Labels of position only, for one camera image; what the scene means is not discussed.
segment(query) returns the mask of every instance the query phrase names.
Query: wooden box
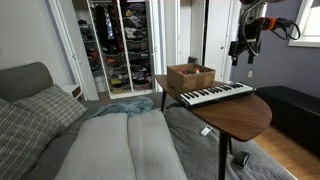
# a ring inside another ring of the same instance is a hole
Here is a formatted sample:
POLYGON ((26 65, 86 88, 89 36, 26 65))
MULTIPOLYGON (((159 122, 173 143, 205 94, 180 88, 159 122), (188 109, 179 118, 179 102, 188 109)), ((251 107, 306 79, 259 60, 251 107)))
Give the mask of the wooden box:
POLYGON ((215 70, 198 64, 167 66, 167 81, 179 93, 212 87, 214 76, 215 70), (181 73, 181 71, 194 72, 195 68, 198 68, 200 72, 196 74, 181 73))

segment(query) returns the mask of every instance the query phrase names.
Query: gray wall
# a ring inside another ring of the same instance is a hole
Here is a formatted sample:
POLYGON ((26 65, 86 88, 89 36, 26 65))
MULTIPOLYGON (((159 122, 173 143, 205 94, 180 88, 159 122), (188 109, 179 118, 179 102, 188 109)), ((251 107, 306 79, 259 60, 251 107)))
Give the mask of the gray wall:
MULTIPOLYGON (((301 0, 287 0, 268 5, 267 16, 296 20, 301 0)), ((253 64, 247 64, 247 52, 233 67, 231 80, 255 87, 284 85, 320 98, 320 48, 288 46, 272 32, 263 32, 262 49, 253 64), (253 71, 248 78, 248 71, 253 71)))
POLYGON ((40 61, 55 83, 72 84, 45 0, 0 1, 0 23, 0 69, 40 61))

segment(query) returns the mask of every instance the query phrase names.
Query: clothes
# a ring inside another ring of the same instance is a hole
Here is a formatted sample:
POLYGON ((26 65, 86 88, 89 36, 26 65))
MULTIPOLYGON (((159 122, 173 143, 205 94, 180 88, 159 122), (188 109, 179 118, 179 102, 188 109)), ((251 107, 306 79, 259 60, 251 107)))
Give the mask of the clothes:
POLYGON ((127 113, 128 117, 132 117, 144 112, 150 111, 153 106, 153 102, 150 98, 139 96, 134 99, 129 99, 118 104, 109 104, 102 106, 98 111, 92 115, 90 118, 103 116, 109 113, 127 113))

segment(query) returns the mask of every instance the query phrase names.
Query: pillow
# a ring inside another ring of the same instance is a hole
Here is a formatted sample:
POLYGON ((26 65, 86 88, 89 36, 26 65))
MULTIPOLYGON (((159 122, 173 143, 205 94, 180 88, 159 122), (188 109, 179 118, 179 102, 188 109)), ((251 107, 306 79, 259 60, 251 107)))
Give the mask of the pillow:
POLYGON ((63 91, 57 84, 31 97, 15 101, 13 104, 56 121, 61 126, 61 132, 88 109, 70 94, 63 91))
POLYGON ((58 130, 58 123, 0 99, 0 179, 20 179, 58 130))

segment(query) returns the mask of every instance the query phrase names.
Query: keyboard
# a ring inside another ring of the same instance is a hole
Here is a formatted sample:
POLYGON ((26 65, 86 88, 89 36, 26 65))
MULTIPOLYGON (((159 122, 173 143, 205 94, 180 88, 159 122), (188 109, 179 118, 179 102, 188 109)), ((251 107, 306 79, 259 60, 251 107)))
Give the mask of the keyboard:
POLYGON ((225 84, 212 88, 200 89, 197 91, 182 93, 179 95, 179 101, 185 107, 196 108, 203 105, 213 104, 239 96, 249 95, 256 88, 236 82, 225 84))

